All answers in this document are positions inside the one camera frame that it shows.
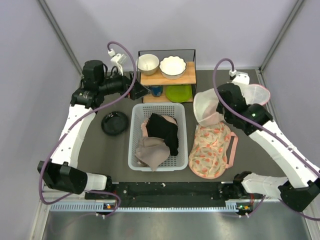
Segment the white mesh laundry bag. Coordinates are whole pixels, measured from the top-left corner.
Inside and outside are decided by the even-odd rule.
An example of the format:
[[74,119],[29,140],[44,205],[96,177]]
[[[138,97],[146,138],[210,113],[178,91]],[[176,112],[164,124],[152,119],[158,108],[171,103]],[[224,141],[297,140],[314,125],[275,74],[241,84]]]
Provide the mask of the white mesh laundry bag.
[[219,99],[213,88],[194,96],[193,113],[199,125],[208,127],[224,120],[224,116],[217,112],[218,104]]

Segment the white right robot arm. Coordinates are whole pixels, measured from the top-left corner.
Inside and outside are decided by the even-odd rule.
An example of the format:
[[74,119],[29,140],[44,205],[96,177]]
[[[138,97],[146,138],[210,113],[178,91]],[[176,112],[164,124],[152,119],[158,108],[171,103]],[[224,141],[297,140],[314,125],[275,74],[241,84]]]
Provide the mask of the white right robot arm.
[[273,177],[244,171],[233,180],[234,194],[239,198],[249,194],[277,198],[303,212],[320,193],[319,167],[297,150],[262,105],[246,102],[238,85],[225,83],[214,91],[219,99],[216,110],[224,120],[262,147],[285,174]]

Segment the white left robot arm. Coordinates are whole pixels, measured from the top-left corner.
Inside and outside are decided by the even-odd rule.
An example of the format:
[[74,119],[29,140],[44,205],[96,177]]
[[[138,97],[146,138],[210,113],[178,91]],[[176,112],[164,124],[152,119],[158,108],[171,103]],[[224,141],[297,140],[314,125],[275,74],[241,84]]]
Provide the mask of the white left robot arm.
[[82,68],[80,87],[72,94],[67,121],[57,147],[37,167],[40,184],[69,194],[96,191],[109,198],[114,191],[108,177],[78,169],[78,158],[86,132],[96,114],[103,107],[105,96],[119,93],[124,98],[139,99],[149,93],[131,73],[125,76],[121,66],[110,73],[101,60],[88,60]]

